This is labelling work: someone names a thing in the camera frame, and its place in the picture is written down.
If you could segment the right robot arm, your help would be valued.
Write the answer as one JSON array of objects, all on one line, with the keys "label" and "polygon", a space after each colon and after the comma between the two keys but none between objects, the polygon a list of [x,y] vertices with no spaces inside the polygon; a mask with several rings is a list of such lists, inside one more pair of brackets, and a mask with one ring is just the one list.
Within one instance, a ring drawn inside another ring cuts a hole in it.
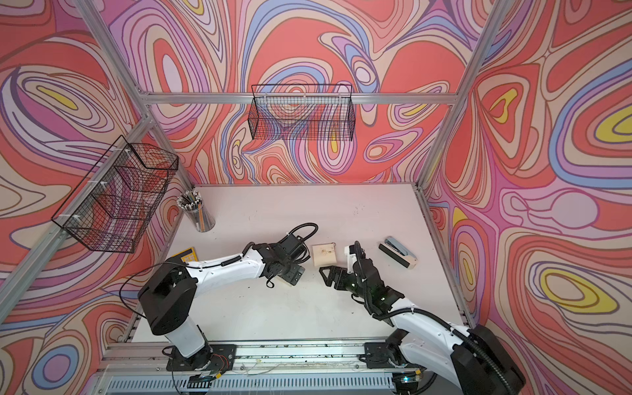
[{"label": "right robot arm", "polygon": [[365,344],[360,356],[370,369],[429,371],[465,394],[518,394],[526,379],[498,337],[483,325],[452,324],[421,309],[387,286],[359,243],[347,247],[347,267],[319,268],[324,284],[348,291],[372,319],[393,332]]}]

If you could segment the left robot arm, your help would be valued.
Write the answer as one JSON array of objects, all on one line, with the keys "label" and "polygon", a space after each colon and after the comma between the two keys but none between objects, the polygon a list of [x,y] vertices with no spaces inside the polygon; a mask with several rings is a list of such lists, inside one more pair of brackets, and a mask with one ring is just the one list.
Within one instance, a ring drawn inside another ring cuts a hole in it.
[{"label": "left robot arm", "polygon": [[304,238],[288,234],[276,243],[250,242],[241,253],[199,262],[167,261],[138,291],[151,333],[171,344],[171,371],[205,370],[214,357],[204,332],[190,317],[196,298],[238,281],[273,278],[301,270],[309,259]]}]

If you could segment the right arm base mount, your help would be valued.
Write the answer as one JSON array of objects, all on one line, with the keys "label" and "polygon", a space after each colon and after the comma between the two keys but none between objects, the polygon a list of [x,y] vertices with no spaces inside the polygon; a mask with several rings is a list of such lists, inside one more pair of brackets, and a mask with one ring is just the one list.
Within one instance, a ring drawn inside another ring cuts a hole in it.
[{"label": "right arm base mount", "polygon": [[409,362],[394,344],[388,342],[366,342],[364,353],[358,355],[358,360],[369,369],[407,369],[417,368]]}]

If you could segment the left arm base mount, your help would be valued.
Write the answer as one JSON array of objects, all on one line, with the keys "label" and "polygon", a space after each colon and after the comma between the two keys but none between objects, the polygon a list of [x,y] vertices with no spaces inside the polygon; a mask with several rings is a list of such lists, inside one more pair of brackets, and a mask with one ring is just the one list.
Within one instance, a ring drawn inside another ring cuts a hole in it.
[{"label": "left arm base mount", "polygon": [[206,345],[190,357],[184,357],[175,346],[165,347],[162,354],[169,358],[166,369],[180,371],[210,371],[224,373],[232,370],[235,363],[237,345]]}]

